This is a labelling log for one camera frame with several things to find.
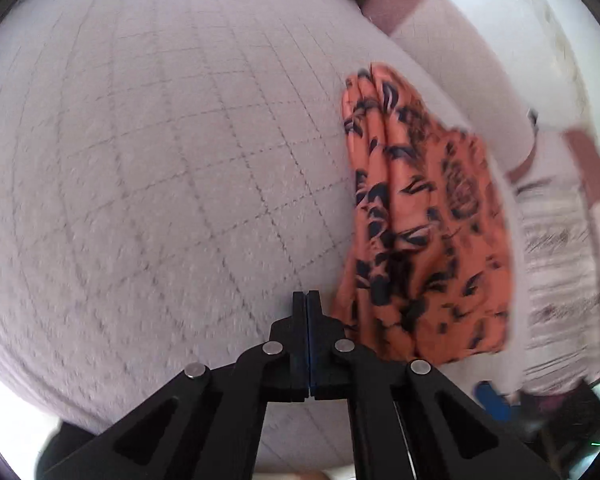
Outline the orange floral blouse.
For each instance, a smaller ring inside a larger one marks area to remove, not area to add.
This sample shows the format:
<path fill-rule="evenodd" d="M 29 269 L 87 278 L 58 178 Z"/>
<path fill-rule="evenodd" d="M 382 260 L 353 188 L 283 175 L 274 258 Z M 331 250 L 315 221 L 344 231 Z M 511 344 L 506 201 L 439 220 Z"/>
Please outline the orange floral blouse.
<path fill-rule="evenodd" d="M 486 144 L 443 125 L 385 64 L 350 76 L 341 108 L 354 237 L 332 316 L 391 361 L 501 351 L 513 269 Z"/>

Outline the striped floral pillow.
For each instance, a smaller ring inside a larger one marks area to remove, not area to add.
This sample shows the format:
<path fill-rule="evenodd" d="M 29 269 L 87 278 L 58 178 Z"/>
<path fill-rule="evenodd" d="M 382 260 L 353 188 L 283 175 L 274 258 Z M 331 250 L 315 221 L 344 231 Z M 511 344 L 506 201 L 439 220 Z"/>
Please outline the striped floral pillow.
<path fill-rule="evenodd" d="M 525 392 L 564 394 L 600 378 L 600 272 L 582 186 L 542 179 L 518 188 L 531 307 Z"/>

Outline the pink bolster cushion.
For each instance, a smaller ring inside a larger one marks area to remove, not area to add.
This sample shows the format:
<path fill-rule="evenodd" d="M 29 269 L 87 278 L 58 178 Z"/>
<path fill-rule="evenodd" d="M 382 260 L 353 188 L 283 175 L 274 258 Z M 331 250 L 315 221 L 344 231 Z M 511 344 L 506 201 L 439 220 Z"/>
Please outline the pink bolster cushion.
<path fill-rule="evenodd" d="M 531 169 L 536 133 L 504 66 L 451 0 L 361 0 L 361 11 L 452 99 L 512 182 Z"/>

